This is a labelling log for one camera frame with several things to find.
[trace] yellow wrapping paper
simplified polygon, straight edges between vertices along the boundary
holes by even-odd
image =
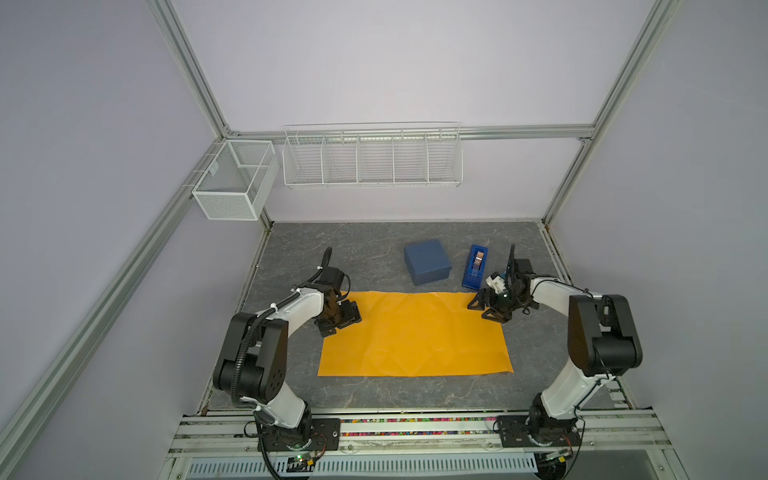
[[[467,310],[474,293],[353,292],[362,322],[325,338],[318,376],[512,372],[502,326]]]

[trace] black mounting plate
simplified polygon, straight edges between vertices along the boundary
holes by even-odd
[[[307,446],[305,449],[302,449],[302,452],[308,452],[311,450],[317,450],[318,452],[320,450],[323,450],[323,443],[327,440],[326,451],[329,450],[338,450],[339,449],[339,438],[341,437],[341,420],[339,419],[312,419],[312,431],[310,440],[312,443]],[[266,450],[268,452],[295,452],[296,450],[292,450],[288,448],[288,445],[282,443],[276,436],[274,435],[264,435],[264,446],[266,447]]]
[[[499,415],[496,417],[498,434],[502,437],[502,447],[508,449],[540,446],[533,443],[528,437],[528,426],[525,424],[527,419],[527,415]],[[571,447],[581,445],[581,437],[578,432],[563,428],[553,428],[549,432],[547,429],[541,430],[541,436],[547,439],[546,443],[551,440],[551,444],[546,445],[547,447],[567,447],[568,442],[563,438],[563,435],[566,435],[571,441]]]

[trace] wire basket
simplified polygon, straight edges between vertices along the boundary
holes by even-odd
[[[279,169],[271,141],[227,140],[192,194],[211,220],[259,220]]]
[[[458,127],[288,134],[283,174],[291,188],[458,186]]]

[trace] white wall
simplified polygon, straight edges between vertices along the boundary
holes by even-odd
[[[3,2],[0,45],[1,428],[213,135],[141,0]]]
[[[768,4],[683,2],[554,233],[584,286],[627,296],[627,374],[690,477],[764,478]]]
[[[193,415],[260,239],[192,205],[16,480],[157,477]]]
[[[548,138],[462,145],[464,182],[458,187],[291,190],[280,172],[266,209],[276,221],[541,219],[580,143]]]
[[[591,123],[653,0],[175,0],[236,131]]]

